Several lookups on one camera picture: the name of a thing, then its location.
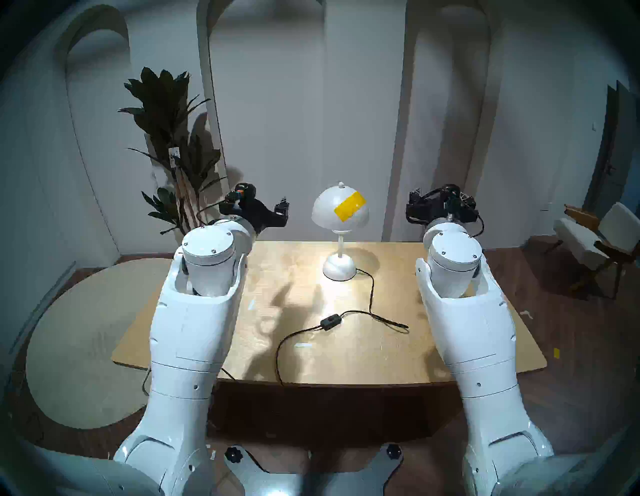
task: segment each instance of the white lamp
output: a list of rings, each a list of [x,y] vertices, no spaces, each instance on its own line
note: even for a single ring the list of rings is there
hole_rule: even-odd
[[[334,281],[346,281],[356,275],[356,265],[344,254],[344,233],[363,227],[369,221],[367,200],[355,189],[339,182],[324,190],[314,203],[311,220],[338,235],[338,252],[329,255],[322,272]]]

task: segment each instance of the round rug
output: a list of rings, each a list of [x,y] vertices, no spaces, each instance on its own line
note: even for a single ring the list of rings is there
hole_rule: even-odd
[[[48,418],[93,429],[146,405],[141,389],[146,372],[114,364],[111,354],[170,264],[168,259],[141,259],[109,267],[80,281],[47,309],[27,348],[26,376]]]

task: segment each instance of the table top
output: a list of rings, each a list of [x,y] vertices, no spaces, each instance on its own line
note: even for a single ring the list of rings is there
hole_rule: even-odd
[[[257,241],[248,257],[249,272],[236,329],[224,368],[237,380],[275,382],[275,351],[287,334],[318,325],[345,310],[367,310],[371,278],[358,273],[345,282],[322,274],[325,258],[337,243]],[[422,243],[346,243],[356,267],[375,278],[373,312],[407,324],[409,333],[348,314],[330,331],[302,333],[280,350],[284,382],[312,385],[407,385],[452,381],[435,347],[415,280],[415,259],[425,257]],[[161,288],[150,289],[111,359],[147,368],[148,336]],[[537,343],[511,303],[516,326],[518,372],[547,366]],[[227,379],[223,372],[221,379]]]

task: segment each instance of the yellow paper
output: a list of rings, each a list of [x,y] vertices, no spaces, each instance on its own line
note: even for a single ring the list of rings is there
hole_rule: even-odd
[[[367,200],[364,199],[359,192],[353,193],[349,196],[345,201],[343,201],[340,205],[334,208],[335,214],[339,217],[342,222],[345,222],[349,219],[354,213],[356,213]]]

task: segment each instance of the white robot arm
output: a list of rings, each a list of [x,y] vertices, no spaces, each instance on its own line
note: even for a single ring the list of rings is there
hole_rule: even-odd
[[[473,198],[453,185],[412,195],[407,218],[427,225],[429,253],[427,262],[416,260],[415,275],[436,348],[458,383],[467,416],[465,488],[469,495],[490,495],[507,473],[553,449],[522,404],[507,300],[480,244],[459,223],[478,217]],[[461,298],[469,283],[473,296]]]
[[[220,204],[227,218],[189,232],[173,257],[151,325],[151,391],[138,427],[113,459],[148,475],[161,494],[209,494],[205,446],[211,391],[231,346],[246,258],[265,227],[283,227],[289,204],[269,211],[240,183]]]

